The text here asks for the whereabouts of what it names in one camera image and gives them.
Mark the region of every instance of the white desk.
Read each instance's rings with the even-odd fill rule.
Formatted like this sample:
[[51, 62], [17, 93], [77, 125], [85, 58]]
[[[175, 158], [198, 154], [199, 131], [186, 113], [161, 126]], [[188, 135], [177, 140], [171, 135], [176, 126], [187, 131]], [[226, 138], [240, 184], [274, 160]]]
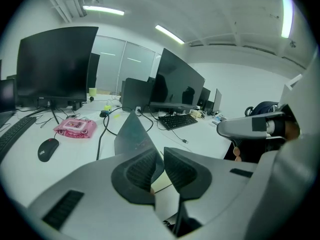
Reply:
[[[114, 97], [114, 95], [97, 94], [94, 99], [111, 100]], [[113, 105], [112, 109], [115, 109], [116, 106], [121, 106], [117, 100], [88, 101], [76, 113], [81, 114], [78, 117], [80, 119], [93, 112], [102, 110], [106, 104]], [[68, 115], [73, 114], [70, 108], [63, 110]], [[18, 121], [18, 117], [22, 118], [28, 113], [32, 113], [32, 111], [17, 111], [17, 114], [8, 123], [11, 123], [10, 126], [12, 126]], [[36, 123], [44, 122], [53, 117], [50, 110], [39, 115], [41, 114], [43, 116]], [[66, 115], [61, 111], [55, 111], [55, 114], [63, 119], [66, 118]], [[118, 133], [128, 116], [128, 112], [118, 109], [110, 115], [108, 128], [112, 132]], [[141, 116], [139, 120], [146, 130], [151, 126], [151, 122], [145, 117]], [[186, 139], [189, 142], [188, 144], [179, 140], [172, 131], [159, 130], [156, 122], [154, 122], [148, 134], [157, 149], [162, 152], [164, 147], [171, 147], [192, 151], [193, 153], [212, 158], [223, 159], [231, 142], [219, 136], [216, 128], [209, 125], [209, 123], [210, 120], [198, 119], [198, 123], [174, 130], [180, 138]], [[8, 195], [25, 207], [28, 207], [44, 190], [75, 169], [95, 161], [99, 137], [104, 130], [103, 124], [98, 125], [90, 139], [73, 139], [57, 134], [55, 138], [59, 141], [59, 147], [48, 162], [41, 162], [37, 155], [38, 148], [42, 142], [54, 137], [55, 132], [53, 128], [57, 126], [57, 122], [53, 118], [43, 128], [40, 128], [40, 126], [41, 124], [33, 124], [12, 146], [0, 166], [1, 180]], [[114, 135], [107, 131], [105, 132], [101, 139], [99, 159], [115, 155], [115, 138]], [[156, 193], [155, 196], [156, 212], [159, 212], [158, 216], [160, 219], [166, 219], [177, 212], [178, 194], [172, 185]]]

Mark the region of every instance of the laptop screen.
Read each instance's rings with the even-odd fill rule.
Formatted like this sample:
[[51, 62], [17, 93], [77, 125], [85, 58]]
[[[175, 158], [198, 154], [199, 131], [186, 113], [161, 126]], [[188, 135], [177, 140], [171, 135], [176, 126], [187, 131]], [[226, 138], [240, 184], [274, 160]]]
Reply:
[[14, 79], [0, 81], [0, 113], [16, 110], [14, 86]]

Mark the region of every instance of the monitor screen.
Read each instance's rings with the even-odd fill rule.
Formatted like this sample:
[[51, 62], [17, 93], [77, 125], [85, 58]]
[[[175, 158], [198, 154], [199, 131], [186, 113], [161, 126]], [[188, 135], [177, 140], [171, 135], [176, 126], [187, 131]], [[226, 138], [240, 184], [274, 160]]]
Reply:
[[163, 49], [150, 106], [157, 108], [195, 108], [205, 79], [182, 59]]
[[203, 87], [197, 106], [204, 107], [207, 100], [209, 100], [209, 96], [210, 96], [210, 90]]
[[213, 108], [212, 108], [212, 112], [213, 113], [219, 111], [221, 98], [222, 98], [221, 92], [218, 89], [216, 89], [215, 98], [214, 98], [214, 104], [213, 104]]
[[93, 26], [64, 27], [22, 39], [18, 95], [86, 101], [88, 65], [97, 31]]
[[0, 81], [0, 113], [16, 110], [15, 104], [15, 80]]

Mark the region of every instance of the yellow cup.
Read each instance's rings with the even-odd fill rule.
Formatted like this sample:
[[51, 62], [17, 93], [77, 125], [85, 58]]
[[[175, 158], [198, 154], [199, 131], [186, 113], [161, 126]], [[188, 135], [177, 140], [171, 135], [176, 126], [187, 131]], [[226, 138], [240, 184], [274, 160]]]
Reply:
[[89, 88], [89, 95], [96, 96], [97, 95], [97, 88]]

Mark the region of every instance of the monitor stand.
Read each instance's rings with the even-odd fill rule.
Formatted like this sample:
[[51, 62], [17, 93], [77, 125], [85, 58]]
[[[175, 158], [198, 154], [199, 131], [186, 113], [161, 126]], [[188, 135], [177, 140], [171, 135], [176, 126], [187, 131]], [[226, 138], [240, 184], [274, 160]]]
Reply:
[[56, 123], [59, 125], [59, 121], [58, 121], [58, 119], [57, 119], [57, 117], [56, 117], [56, 114], [55, 114], [55, 112], [54, 112], [54, 109], [56, 108], [55, 103], [54, 103], [52, 100], [50, 100], [49, 103], [50, 103], [49, 106], [40, 108], [40, 109], [38, 109], [37, 111], [35, 111], [35, 112], [31, 113], [31, 114], [28, 114], [27, 117], [31, 117], [31, 116], [36, 115], [36, 114], [39, 114], [39, 113], [41, 113], [41, 112], [43, 112], [43, 111], [51, 110], [51, 112], [52, 112], [52, 114], [53, 114], [53, 116], [54, 116], [54, 119], [55, 119]]

